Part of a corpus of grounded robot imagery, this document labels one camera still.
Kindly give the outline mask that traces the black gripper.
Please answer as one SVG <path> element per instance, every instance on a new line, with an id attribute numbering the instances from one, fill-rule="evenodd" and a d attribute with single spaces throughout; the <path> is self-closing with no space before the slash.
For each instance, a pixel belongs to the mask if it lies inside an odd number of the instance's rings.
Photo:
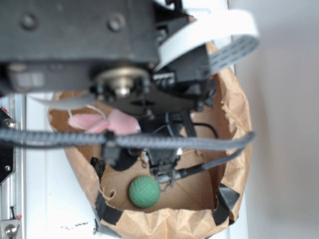
<path id="1" fill-rule="evenodd" d="M 190 25 L 179 0 L 3 0 L 0 94 L 81 91 L 50 102 L 73 110 L 101 101 L 137 119 L 143 138 L 195 137 L 190 113 L 212 103 L 206 46 L 164 60 Z"/>

